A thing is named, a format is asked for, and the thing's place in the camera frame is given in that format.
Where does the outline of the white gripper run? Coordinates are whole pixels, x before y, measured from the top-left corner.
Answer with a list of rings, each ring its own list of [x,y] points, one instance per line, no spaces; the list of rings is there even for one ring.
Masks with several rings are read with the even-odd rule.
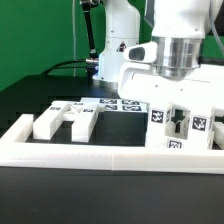
[[[186,77],[175,79],[157,75],[150,65],[126,62],[120,70],[118,94],[144,103],[211,106],[224,112],[224,66],[202,64]]]

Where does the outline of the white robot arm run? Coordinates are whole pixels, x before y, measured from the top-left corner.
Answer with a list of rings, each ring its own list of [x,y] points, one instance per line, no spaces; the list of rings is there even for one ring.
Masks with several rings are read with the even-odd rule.
[[[224,65],[200,60],[201,47],[223,0],[146,0],[151,40],[139,42],[140,14],[127,0],[102,0],[105,48],[96,79],[124,99],[151,106],[224,111]]]

